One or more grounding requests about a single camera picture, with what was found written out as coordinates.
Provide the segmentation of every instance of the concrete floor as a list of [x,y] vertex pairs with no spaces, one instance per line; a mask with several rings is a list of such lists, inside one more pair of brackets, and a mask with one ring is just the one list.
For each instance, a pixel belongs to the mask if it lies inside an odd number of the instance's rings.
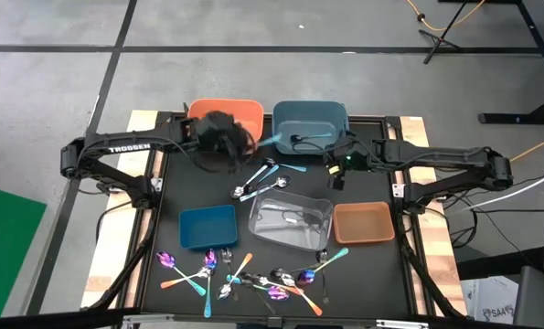
[[[443,26],[457,5],[417,0]],[[544,2],[526,5],[544,37]],[[112,45],[126,0],[1,1],[0,44]],[[427,46],[403,0],[139,0],[126,45]],[[461,46],[534,46],[514,6],[483,5],[448,39]],[[99,132],[123,131],[133,109],[175,110],[197,98],[244,98],[266,111],[282,100],[334,100],[349,113],[422,116],[434,146],[489,145],[513,156],[544,140],[544,127],[484,126],[480,111],[528,112],[544,102],[536,56],[351,54],[123,54]],[[0,53],[0,189],[48,204],[5,314],[22,313],[66,185],[60,147],[83,134],[109,54]],[[544,174],[544,148],[513,165],[516,180]],[[83,189],[93,190],[92,182]],[[474,197],[474,201],[489,195]],[[104,196],[78,196],[42,312],[75,311],[94,251]],[[544,185],[501,204],[544,208]],[[544,244],[544,215],[494,214],[521,249]],[[451,217],[452,230],[470,216]],[[471,247],[513,251],[481,219]],[[458,259],[468,257],[457,252]]]

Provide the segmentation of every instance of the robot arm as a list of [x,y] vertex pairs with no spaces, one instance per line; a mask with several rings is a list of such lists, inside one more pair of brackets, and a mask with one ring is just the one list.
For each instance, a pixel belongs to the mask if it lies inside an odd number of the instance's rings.
[[158,150],[165,153],[182,152],[204,170],[189,152],[219,152],[229,156],[237,167],[241,156],[248,152],[248,141],[252,137],[231,115],[213,111],[203,119],[184,119],[165,122],[158,128],[144,132],[91,134],[77,138],[60,153],[60,173],[67,178],[92,178],[97,187],[108,194],[111,188],[125,191],[135,208],[156,207],[158,194],[152,186],[151,177],[133,177],[102,163],[106,154],[121,154],[141,150]]
[[391,172],[414,166],[463,170],[461,174],[430,183],[394,185],[394,196],[402,198],[404,210],[422,214],[436,197],[473,188],[502,191],[513,185],[509,160],[488,147],[450,149],[418,147],[396,140],[362,143],[346,133],[328,145],[323,160],[330,174],[329,187],[343,189],[347,170]]

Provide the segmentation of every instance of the blue tray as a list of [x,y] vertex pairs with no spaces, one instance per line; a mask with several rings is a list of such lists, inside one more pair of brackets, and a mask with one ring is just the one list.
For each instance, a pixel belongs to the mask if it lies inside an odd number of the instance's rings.
[[231,205],[185,210],[178,220],[180,247],[222,248],[237,243],[235,207]]
[[336,142],[344,130],[348,130],[347,110],[336,101],[281,101],[273,108],[273,135],[282,133],[282,138],[275,144],[281,154],[315,154],[319,150],[306,144],[296,145],[298,153],[292,150],[290,137],[293,134],[312,136],[332,133],[330,137],[306,140],[322,148]]

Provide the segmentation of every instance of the small blue bin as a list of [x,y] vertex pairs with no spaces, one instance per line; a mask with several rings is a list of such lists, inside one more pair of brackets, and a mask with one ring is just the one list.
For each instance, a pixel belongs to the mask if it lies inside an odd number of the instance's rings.
[[185,210],[178,220],[180,247],[222,248],[237,243],[235,207],[231,205]]
[[347,110],[336,101],[281,101],[273,108],[273,135],[282,133],[280,142],[275,144],[281,154],[316,154],[319,150],[312,145],[298,144],[294,152],[290,137],[293,134],[312,136],[332,133],[330,137],[320,137],[306,142],[319,147],[336,142],[341,132],[348,130]]

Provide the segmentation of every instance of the orange plastic bin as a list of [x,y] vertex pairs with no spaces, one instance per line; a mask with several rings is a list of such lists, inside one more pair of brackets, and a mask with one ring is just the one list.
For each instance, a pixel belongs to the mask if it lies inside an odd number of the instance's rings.
[[201,99],[193,101],[188,110],[188,118],[204,118],[210,111],[231,114],[235,122],[250,132],[257,143],[263,130],[263,107],[257,101]]
[[339,243],[383,242],[395,235],[385,202],[336,205],[333,225]]

